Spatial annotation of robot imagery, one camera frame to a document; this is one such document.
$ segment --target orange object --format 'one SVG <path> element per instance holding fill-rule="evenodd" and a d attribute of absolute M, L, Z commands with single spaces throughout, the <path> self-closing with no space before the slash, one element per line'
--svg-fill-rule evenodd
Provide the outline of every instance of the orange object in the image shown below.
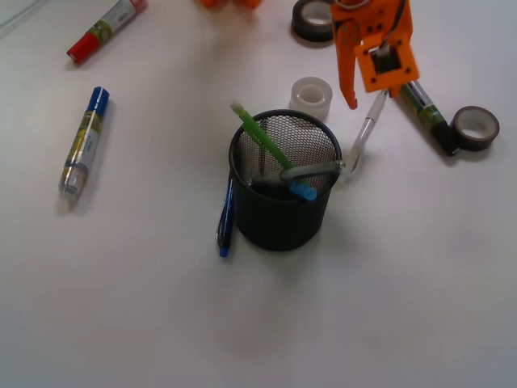
<path fill-rule="evenodd" d="M 348 106 L 357 108 L 354 91 L 356 58 L 367 92 L 389 89 L 391 96 L 397 97 L 402 85 L 420 77 L 410 46 L 413 21 L 409 0 L 392 32 L 400 0 L 337 2 L 344 7 L 335 3 L 330 9 L 338 52 L 339 82 Z"/>
<path fill-rule="evenodd" d="M 221 5 L 225 0 L 201 0 L 201 4 L 203 4 L 206 8 L 215 8 L 216 6 Z M 262 0 L 238 0 L 238 2 L 248 6 L 249 8 L 256 8 L 260 5 Z"/>

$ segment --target tape roll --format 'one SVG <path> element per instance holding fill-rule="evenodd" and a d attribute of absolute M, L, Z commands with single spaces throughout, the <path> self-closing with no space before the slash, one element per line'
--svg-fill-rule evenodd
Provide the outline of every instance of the tape roll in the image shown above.
<path fill-rule="evenodd" d="M 492 112 L 479 107 L 460 109 L 451 123 L 452 136 L 465 151 L 483 151 L 499 135 L 499 121 Z"/>
<path fill-rule="evenodd" d="M 332 88 L 320 78 L 307 77 L 295 82 L 289 107 L 323 121 L 329 114 Z"/>
<path fill-rule="evenodd" d="M 330 4 L 334 0 L 299 0 L 292 9 L 292 29 L 310 42 L 334 39 Z"/>

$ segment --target blue marker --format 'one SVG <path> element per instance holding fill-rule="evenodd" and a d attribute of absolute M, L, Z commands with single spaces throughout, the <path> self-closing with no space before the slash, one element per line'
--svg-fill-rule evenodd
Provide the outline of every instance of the blue marker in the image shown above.
<path fill-rule="evenodd" d="M 95 151 L 103 129 L 104 112 L 109 98 L 110 94 L 106 89 L 102 87 L 94 89 L 90 104 L 82 117 L 72 149 L 63 167 L 59 190 L 73 198 L 81 195 L 82 188 L 94 163 Z"/>

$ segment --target mesh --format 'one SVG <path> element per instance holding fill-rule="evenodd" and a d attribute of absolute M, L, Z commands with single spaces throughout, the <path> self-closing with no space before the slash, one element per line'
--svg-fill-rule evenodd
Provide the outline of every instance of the mesh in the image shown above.
<path fill-rule="evenodd" d="M 307 120 L 294 116 L 271 116 L 258 123 L 296 167 L 332 162 L 338 158 L 326 133 Z M 237 173 L 249 185 L 255 175 L 283 170 L 276 159 L 246 132 L 239 137 L 233 157 Z M 335 176 L 315 176 L 307 180 L 320 193 L 334 183 Z"/>

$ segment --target pen holder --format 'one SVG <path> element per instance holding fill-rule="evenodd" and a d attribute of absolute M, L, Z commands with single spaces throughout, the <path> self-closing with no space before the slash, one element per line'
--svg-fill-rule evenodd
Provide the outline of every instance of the pen holder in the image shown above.
<path fill-rule="evenodd" d="M 309 115 L 276 110 L 261 113 L 254 119 L 297 167 L 342 158 L 334 134 Z M 242 127 L 233 137 L 229 165 L 235 183 L 237 227 L 253 244 L 269 251 L 290 251 L 307 243 L 320 230 L 338 174 L 307 178 L 317 190 L 316 200 L 277 200 L 259 194 L 251 188 L 251 178 L 282 170 L 282 166 Z"/>

